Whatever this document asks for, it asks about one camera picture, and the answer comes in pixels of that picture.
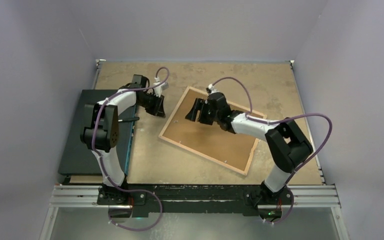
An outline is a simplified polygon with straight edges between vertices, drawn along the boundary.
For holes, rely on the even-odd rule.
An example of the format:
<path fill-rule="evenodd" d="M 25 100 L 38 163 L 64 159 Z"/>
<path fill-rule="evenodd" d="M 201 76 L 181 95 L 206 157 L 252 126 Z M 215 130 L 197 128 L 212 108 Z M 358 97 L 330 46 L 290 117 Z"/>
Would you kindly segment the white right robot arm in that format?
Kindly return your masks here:
<path fill-rule="evenodd" d="M 232 134 L 245 134 L 267 143 L 274 166 L 261 183 L 260 196 L 268 204 L 280 198 L 288 178 L 313 153 L 313 147 L 297 123 L 286 118 L 280 122 L 251 117 L 234 110 L 225 95 L 213 92 L 206 99 L 196 98 L 185 119 L 219 127 Z"/>

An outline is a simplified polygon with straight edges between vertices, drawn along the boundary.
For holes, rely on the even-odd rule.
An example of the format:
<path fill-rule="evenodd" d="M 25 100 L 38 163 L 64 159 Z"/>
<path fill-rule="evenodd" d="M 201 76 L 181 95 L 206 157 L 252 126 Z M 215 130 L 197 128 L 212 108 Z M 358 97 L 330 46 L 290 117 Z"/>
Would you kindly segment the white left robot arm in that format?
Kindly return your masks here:
<path fill-rule="evenodd" d="M 83 127 L 80 140 L 91 150 L 98 161 L 103 177 L 101 196 L 111 199 L 118 205 L 129 199 L 126 174 L 122 170 L 117 154 L 120 137 L 119 115 L 132 106 L 140 106 L 156 117 L 164 118 L 163 91 L 169 86 L 167 79 L 150 83 L 143 75 L 135 74 L 132 82 L 122 86 L 114 94 L 95 103 L 87 103 L 83 108 Z"/>

